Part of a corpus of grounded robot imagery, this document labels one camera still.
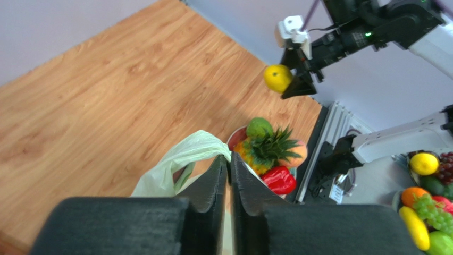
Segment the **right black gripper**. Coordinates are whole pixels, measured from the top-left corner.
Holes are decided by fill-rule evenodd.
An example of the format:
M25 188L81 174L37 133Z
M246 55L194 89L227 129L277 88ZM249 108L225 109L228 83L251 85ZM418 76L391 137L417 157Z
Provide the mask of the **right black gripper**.
M280 98L289 99L317 94L311 75L315 75L321 82L324 79L322 69L374 44L375 28L377 28L375 24L369 24L366 21L350 21L335 25L333 31L314 41L310 39L308 31L302 32L304 39L300 42L303 57L300 58L300 48L285 48L281 57L281 65L300 73L293 74L290 71L291 82Z

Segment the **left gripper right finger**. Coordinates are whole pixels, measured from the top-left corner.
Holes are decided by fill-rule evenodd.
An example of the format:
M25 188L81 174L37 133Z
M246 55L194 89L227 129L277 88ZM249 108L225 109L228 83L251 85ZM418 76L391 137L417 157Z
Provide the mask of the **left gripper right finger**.
M289 203L235 152L229 181L235 254L419 254L390 207Z

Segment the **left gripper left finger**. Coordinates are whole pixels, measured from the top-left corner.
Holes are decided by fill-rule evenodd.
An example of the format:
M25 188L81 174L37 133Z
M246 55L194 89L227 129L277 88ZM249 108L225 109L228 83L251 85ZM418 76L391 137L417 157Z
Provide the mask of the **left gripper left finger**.
M228 162L175 197L72 197L49 214L31 254L220 254Z

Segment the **fake yellow lemon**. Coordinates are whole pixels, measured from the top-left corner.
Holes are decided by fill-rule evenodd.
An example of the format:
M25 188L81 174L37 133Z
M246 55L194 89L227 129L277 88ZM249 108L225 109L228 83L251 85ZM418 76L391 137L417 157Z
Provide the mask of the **fake yellow lemon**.
M285 65L269 65L264 70L263 79L270 90L283 94L292 83L293 74Z

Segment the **fake red apple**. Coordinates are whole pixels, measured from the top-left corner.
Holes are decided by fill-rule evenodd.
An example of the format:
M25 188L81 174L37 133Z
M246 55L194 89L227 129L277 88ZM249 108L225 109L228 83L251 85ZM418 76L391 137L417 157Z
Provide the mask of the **fake red apple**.
M276 166L265 174L261 180L277 195L290 194L297 185L296 179L286 166Z

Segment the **avocado print plastic bag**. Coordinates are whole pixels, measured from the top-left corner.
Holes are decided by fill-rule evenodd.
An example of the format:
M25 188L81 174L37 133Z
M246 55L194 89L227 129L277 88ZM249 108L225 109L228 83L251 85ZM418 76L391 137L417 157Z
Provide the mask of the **avocado print plastic bag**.
M195 163L222 155L231 161L231 152L214 135L199 130L173 146L139 179L132 197L173 197L192 174Z

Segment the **green custard apple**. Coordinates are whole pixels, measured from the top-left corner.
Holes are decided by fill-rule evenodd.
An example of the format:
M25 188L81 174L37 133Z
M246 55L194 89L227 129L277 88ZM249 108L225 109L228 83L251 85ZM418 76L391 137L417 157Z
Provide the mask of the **green custard apple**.
M246 135L252 138L260 138L266 135L273 135L273 126L271 123L262 118L262 117L254 117L250 120L246 127Z

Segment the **fake pineapple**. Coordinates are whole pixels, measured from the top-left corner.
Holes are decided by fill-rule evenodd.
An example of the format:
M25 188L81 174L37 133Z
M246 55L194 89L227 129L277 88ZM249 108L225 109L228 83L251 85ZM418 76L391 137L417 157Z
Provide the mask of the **fake pineapple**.
M296 146L297 140L291 138L292 129L278 128L273 135L260 138L247 137L238 142L233 151L258 175L261 176L272 168L279 166L279 159L291 155L289 150Z

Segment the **fake peach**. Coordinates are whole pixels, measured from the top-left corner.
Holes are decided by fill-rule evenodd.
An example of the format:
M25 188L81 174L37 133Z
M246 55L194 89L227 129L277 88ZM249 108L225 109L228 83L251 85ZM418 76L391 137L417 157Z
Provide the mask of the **fake peach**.
M289 150L291 153L286 159L279 159L278 164L287 168L299 167L308 156L307 144L298 140L296 146Z

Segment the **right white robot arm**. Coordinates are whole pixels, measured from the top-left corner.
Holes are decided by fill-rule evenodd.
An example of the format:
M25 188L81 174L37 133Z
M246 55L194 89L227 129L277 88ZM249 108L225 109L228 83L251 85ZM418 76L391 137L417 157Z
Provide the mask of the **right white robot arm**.
M321 38L311 41L307 19L289 16L275 28L281 63L292 78L281 97L316 94L313 77L324 79L322 70L372 46L375 50L393 42L452 76L452 14L440 1L325 1L333 23ZM346 174L376 159L421 149L452 147L452 106L423 119L380 132L340 138L332 154L319 158L316 170L324 177Z

